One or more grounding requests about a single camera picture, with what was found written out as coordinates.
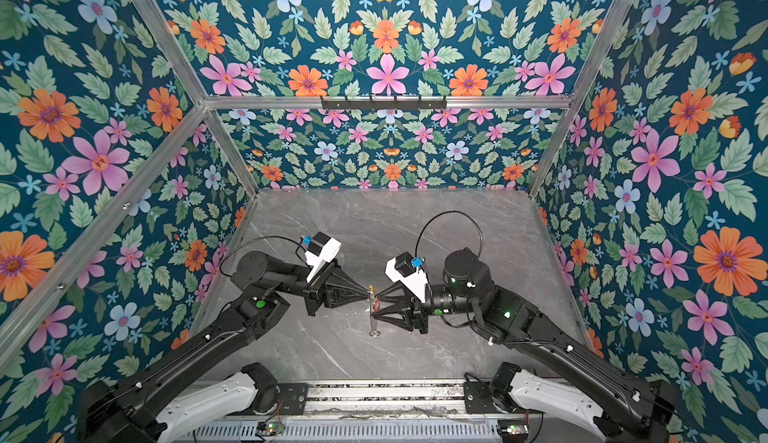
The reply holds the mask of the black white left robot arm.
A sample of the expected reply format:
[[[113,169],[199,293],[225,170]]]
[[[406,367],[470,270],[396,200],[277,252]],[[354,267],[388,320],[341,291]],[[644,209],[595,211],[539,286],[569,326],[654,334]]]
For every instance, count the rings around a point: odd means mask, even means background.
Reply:
[[[133,376],[113,385],[94,383],[85,390],[76,426],[79,441],[174,442],[228,414],[268,412],[277,399],[277,383],[258,363],[222,383],[188,389],[274,328],[290,307],[287,295],[303,298],[309,315],[369,296],[336,259],[312,268],[251,251],[240,259],[231,280],[240,296],[207,327]]]

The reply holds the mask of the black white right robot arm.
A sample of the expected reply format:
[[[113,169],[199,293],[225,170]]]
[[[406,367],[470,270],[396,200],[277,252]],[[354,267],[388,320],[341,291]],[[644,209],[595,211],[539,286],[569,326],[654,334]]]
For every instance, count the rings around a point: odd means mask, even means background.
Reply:
[[[514,406],[567,421],[603,442],[666,442],[679,392],[620,370],[558,327],[537,306],[494,283],[489,266],[468,248],[450,253],[438,279],[422,259],[404,252],[385,267],[391,280],[379,293],[374,319],[407,331],[428,331],[431,316],[463,314],[491,345],[528,355],[557,375],[542,378],[500,370],[495,390]]]

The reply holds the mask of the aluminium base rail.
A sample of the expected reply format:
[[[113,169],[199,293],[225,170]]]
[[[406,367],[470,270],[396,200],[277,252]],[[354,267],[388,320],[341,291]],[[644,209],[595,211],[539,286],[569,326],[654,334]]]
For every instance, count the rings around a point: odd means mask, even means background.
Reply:
[[[332,411],[354,414],[392,413],[415,411],[419,408],[450,414],[466,413],[464,380],[306,383],[309,385],[309,400],[304,414]],[[538,411],[583,427],[593,424],[596,418],[607,415],[595,400],[579,389],[556,379],[541,378],[525,370],[515,373],[507,391],[501,387],[493,388],[509,395],[520,407],[520,414]],[[242,406],[238,401],[232,400],[229,402],[232,408],[228,412],[244,413],[252,402]]]

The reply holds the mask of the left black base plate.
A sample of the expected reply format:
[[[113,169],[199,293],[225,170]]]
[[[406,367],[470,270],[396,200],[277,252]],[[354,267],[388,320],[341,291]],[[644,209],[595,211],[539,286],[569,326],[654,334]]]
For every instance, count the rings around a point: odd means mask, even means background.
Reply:
[[[309,400],[306,383],[277,383],[257,394],[248,411],[255,415],[303,415]]]

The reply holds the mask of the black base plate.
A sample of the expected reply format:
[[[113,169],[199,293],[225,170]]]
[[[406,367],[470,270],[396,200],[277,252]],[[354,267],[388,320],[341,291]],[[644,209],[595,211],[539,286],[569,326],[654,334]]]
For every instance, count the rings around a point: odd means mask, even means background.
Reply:
[[[277,383],[257,394],[248,411],[255,415],[303,415],[309,400],[306,383]]]
[[[482,380],[466,378],[463,392],[465,412],[468,414],[513,414],[521,411],[509,395]]]

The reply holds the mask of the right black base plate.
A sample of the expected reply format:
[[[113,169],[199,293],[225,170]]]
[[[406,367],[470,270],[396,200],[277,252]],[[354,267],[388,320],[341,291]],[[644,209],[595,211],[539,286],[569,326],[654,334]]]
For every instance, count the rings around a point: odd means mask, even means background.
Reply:
[[[468,414],[513,414],[521,411],[509,395],[482,380],[466,378],[463,392],[465,412]]]

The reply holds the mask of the black hook rail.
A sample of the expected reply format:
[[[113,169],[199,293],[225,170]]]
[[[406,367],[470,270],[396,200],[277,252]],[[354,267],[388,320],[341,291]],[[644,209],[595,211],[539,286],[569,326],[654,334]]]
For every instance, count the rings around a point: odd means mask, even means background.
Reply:
[[[324,110],[402,111],[442,110],[448,107],[446,97],[392,96],[392,97],[321,97]]]

